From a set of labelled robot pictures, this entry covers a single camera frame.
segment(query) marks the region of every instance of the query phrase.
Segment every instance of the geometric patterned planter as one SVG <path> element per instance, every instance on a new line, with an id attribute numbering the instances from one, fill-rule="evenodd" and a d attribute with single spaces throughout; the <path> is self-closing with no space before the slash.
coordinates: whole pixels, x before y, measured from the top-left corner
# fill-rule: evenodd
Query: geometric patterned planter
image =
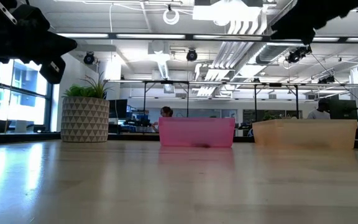
<path id="1" fill-rule="evenodd" d="M 108 100 L 66 96 L 63 98 L 62 128 L 65 142 L 106 142 L 109 134 Z"/>

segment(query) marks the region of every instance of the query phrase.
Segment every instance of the black metal frame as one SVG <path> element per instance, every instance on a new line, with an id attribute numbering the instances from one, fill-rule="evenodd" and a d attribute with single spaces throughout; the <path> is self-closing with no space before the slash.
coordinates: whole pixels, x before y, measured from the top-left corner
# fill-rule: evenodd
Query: black metal frame
<path id="1" fill-rule="evenodd" d="M 77 34 L 74 39 L 88 40 L 182 40 L 182 41 L 235 41 L 235 42 L 269 42 L 303 44 L 301 40 L 273 40 L 269 35 L 231 35 L 231 34 L 168 34 L 168 33 L 113 33 L 113 32 L 60 32 L 59 35 L 70 37 Z M 99 34 L 97 37 L 86 36 L 87 34 Z M 316 36 L 314 44 L 358 44 L 358 37 L 345 36 Z"/>

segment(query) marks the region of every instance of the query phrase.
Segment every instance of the ceiling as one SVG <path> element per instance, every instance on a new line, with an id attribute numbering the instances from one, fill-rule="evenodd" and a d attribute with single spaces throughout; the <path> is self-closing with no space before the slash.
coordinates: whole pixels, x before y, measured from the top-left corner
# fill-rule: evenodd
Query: ceiling
<path id="1" fill-rule="evenodd" d="M 269 22 L 291 0 L 276 0 L 277 5 L 267 11 Z M 192 10 L 194 0 L 182 1 L 183 6 L 175 6 L 177 9 Z M 30 3 L 39 7 L 45 17 L 53 26 L 54 32 L 110 32 L 110 18 L 108 4 L 84 4 L 83 2 L 60 2 L 54 0 L 30 0 Z M 124 6 L 111 6 L 111 25 L 113 32 L 140 32 L 140 33 L 184 33 L 184 34 L 227 34 L 229 25 L 217 26 L 213 21 L 195 21 L 192 16 L 180 13 L 180 19 L 175 25 L 168 25 L 163 21 L 163 13 L 160 9 L 166 6 L 144 5 L 145 14 L 140 4 Z M 326 27 L 317 30 L 318 35 L 357 35 L 358 13 L 350 12 L 343 19 L 336 18 L 329 21 Z M 148 51 L 148 40 L 79 40 L 80 46 L 115 45 L 122 53 L 127 66 L 122 68 L 126 79 L 135 77 L 136 74 L 150 74 L 158 70 L 156 62 L 145 60 Z M 171 60 L 167 62 L 169 70 L 194 71 L 197 63 L 186 61 L 188 49 L 196 49 L 198 60 L 214 60 L 219 53 L 222 42 L 207 41 L 168 41 L 171 52 Z M 358 62 L 358 44 L 312 44 L 313 53 L 325 68 L 335 68 L 336 77 L 340 82 L 349 78 L 349 68 L 356 66 Z M 85 53 L 76 51 L 74 56 L 83 57 Z M 107 60 L 111 52 L 95 52 L 100 60 Z M 287 81 L 300 82 L 312 75 L 325 71 L 317 60 L 309 55 L 301 63 L 290 65 L 279 58 L 273 65 L 263 70 L 265 75 L 261 80 L 269 82 Z"/>

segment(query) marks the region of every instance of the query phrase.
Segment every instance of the cable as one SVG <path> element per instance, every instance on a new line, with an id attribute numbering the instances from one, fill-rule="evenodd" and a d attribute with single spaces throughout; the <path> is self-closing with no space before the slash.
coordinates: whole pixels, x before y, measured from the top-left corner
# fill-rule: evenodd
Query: cable
<path id="1" fill-rule="evenodd" d="M 121 7 L 127 8 L 127 9 L 136 10 L 136 11 L 165 11 L 165 10 L 167 10 L 167 9 L 136 9 L 136 8 L 129 7 L 126 5 L 122 5 L 122 4 L 114 4 L 114 5 L 121 6 Z"/>
<path id="2" fill-rule="evenodd" d="M 111 20 L 111 9 L 112 9 L 113 4 L 110 5 L 110 9 L 109 9 L 109 18 L 110 18 L 110 32 L 112 32 L 112 20 Z"/>
<path id="3" fill-rule="evenodd" d="M 185 12 L 185 11 L 183 11 L 183 10 L 181 10 L 181 9 L 178 10 L 178 12 L 181 12 L 181 13 L 184 13 L 184 14 L 188 14 L 188 15 L 191 15 L 191 16 L 193 15 L 193 13 Z"/>

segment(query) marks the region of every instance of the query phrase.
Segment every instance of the woman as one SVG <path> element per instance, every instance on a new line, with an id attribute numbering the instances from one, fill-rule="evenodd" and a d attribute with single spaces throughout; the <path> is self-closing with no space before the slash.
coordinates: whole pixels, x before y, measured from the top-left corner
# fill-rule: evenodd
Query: woman
<path id="1" fill-rule="evenodd" d="M 173 115 L 173 110 L 169 106 L 164 106 L 161 108 L 160 114 L 163 118 L 171 118 Z M 152 124 L 152 129 L 157 133 L 158 128 L 156 128 L 156 126 L 158 126 L 158 122 L 154 122 L 154 124 Z"/>

